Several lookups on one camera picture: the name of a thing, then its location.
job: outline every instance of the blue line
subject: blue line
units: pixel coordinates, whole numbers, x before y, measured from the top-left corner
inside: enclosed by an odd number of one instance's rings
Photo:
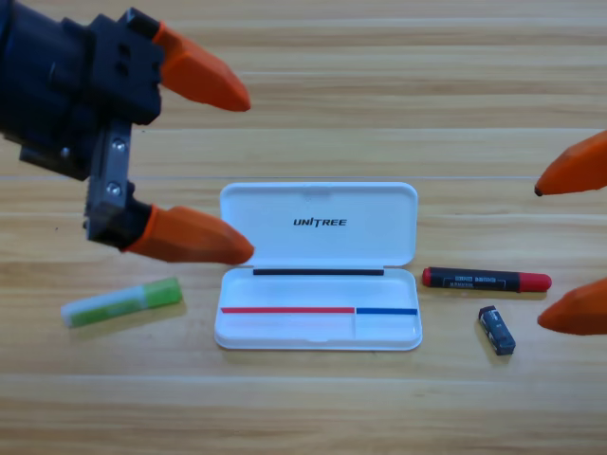
[[[357,308],[357,315],[417,316],[417,310],[415,308]]]

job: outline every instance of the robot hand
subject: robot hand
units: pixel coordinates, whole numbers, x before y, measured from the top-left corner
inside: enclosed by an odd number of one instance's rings
[[[167,262],[241,264],[253,247],[223,221],[133,197],[131,128],[159,116],[160,83],[188,100],[250,108],[223,62],[136,9],[84,27],[0,0],[0,132],[22,146],[22,161],[89,179],[87,238]]]
[[[535,193],[565,194],[607,186],[607,132],[569,147],[543,173]],[[546,309],[539,324],[573,335],[607,335],[607,279],[567,293]]]

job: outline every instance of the wood grain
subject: wood grain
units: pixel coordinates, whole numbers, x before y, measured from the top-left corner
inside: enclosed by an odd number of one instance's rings
[[[237,181],[404,181],[428,265],[548,273],[545,295],[419,285],[409,353],[230,352],[218,264],[88,243],[85,184],[0,144],[0,454],[529,455],[607,452],[607,341],[542,329],[607,276],[604,191],[538,198],[537,176],[607,124],[601,0],[30,0],[89,22],[138,7],[229,62],[233,114],[163,92],[136,128],[138,197],[218,214]],[[184,303],[68,331],[60,307],[168,276]],[[517,340],[495,356],[496,304]]]

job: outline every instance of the green glue stick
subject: green glue stick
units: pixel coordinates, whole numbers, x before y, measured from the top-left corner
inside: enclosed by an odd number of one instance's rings
[[[64,305],[61,316],[67,327],[99,322],[141,310],[158,308],[181,301],[177,278],[129,287],[90,299],[76,300]]]

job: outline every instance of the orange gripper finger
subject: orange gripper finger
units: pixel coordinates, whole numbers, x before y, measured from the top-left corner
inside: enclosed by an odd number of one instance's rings
[[[543,173],[535,193],[566,194],[607,186],[607,131],[569,147]]]
[[[538,323],[571,335],[607,335],[607,279],[569,291],[546,309]]]
[[[253,246],[226,222],[186,207],[152,206],[141,237],[124,251],[167,263],[242,264]]]
[[[250,109],[247,88],[217,57],[160,23],[154,43],[164,48],[162,84],[188,100],[228,111]]]

